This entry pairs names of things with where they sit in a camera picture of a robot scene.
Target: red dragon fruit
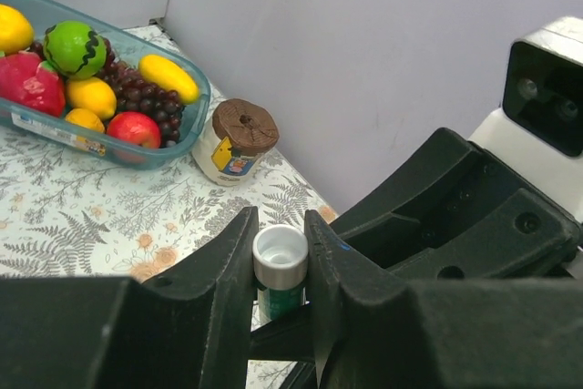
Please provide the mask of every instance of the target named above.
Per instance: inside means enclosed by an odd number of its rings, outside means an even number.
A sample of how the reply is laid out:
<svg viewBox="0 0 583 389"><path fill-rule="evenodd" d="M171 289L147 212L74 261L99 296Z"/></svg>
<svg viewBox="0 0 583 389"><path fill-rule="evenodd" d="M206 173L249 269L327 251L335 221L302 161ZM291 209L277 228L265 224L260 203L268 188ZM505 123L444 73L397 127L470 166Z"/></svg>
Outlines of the red dragon fruit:
<svg viewBox="0 0 583 389"><path fill-rule="evenodd" d="M0 52L0 97L56 118L65 109L63 80L33 52Z"/></svg>

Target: floral tablecloth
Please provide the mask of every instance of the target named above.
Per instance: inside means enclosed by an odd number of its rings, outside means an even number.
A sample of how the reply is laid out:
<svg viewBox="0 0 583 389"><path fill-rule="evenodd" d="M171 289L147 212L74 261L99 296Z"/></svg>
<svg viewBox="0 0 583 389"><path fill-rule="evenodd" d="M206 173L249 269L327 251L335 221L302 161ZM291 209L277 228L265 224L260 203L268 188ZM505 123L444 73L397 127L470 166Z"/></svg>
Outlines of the floral tablecloth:
<svg viewBox="0 0 583 389"><path fill-rule="evenodd" d="M157 26L129 32L178 51ZM221 99L212 87L209 114ZM244 206L259 207L261 226L301 228L306 209L335 217L277 150L252 180L222 188L190 155L136 171L3 127L0 200L1 276L129 274L144 281L210 241ZM275 389L290 369L250 362L247 386Z"/></svg>

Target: white bottle cap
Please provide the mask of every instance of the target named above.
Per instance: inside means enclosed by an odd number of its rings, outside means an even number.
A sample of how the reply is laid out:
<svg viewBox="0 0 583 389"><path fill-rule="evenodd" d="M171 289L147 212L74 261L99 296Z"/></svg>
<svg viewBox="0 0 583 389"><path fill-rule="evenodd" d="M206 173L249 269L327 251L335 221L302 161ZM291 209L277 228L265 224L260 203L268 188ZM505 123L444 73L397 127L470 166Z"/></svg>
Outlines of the white bottle cap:
<svg viewBox="0 0 583 389"><path fill-rule="evenodd" d="M308 273L308 240L291 225L271 225L253 240L255 276L268 289L288 291Z"/></svg>

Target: yellow lemon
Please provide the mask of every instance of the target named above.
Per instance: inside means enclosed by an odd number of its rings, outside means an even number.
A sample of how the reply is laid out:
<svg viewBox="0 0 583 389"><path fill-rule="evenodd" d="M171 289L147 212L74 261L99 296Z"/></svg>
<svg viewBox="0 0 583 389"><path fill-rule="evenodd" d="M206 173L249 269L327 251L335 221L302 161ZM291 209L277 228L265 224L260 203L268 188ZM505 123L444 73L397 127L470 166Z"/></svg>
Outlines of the yellow lemon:
<svg viewBox="0 0 583 389"><path fill-rule="evenodd" d="M66 114L65 120L83 128L93 129L102 134L106 132L106 127L103 126L103 123L101 122L101 119L97 117L97 114L85 108L72 109Z"/></svg>
<svg viewBox="0 0 583 389"><path fill-rule="evenodd" d="M0 51L7 55L24 50L35 39L35 30L23 14L0 4Z"/></svg>
<svg viewBox="0 0 583 389"><path fill-rule="evenodd" d="M138 63L139 73L148 82L166 91L176 90L183 105L194 104L199 98L199 86L194 79L173 61L160 55L145 55Z"/></svg>
<svg viewBox="0 0 583 389"><path fill-rule="evenodd" d="M88 109L101 120L112 118L118 105L111 87L98 77L67 81L66 99L71 107Z"/></svg>

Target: red apple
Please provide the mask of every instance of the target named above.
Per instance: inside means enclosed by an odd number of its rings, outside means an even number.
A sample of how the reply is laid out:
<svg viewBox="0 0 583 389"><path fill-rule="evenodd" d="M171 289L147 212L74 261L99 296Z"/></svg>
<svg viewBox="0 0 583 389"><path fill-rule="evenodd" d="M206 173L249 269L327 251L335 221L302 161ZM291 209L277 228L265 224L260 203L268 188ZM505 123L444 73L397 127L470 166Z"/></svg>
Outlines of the red apple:
<svg viewBox="0 0 583 389"><path fill-rule="evenodd" d="M107 126L107 134L143 148L159 148L161 142L158 124L135 111L119 113L112 118Z"/></svg>

